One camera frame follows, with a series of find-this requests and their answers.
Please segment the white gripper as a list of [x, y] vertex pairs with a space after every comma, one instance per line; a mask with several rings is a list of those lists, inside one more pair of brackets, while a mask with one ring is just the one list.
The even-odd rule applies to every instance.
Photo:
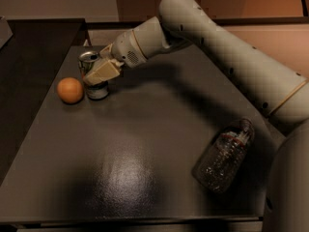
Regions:
[[118, 36], [114, 43], [107, 45], [99, 55], [101, 58], [83, 62], [83, 81], [87, 85], [94, 86], [119, 76], [124, 63], [135, 68], [147, 62], [133, 30]]

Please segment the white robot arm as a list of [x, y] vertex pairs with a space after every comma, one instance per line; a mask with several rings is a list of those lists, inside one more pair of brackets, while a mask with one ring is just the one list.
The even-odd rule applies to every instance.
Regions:
[[161, 0], [159, 16], [119, 36], [83, 77], [96, 85], [157, 54], [198, 46], [286, 139], [267, 185], [263, 232], [309, 232], [309, 81], [215, 24], [195, 0]]

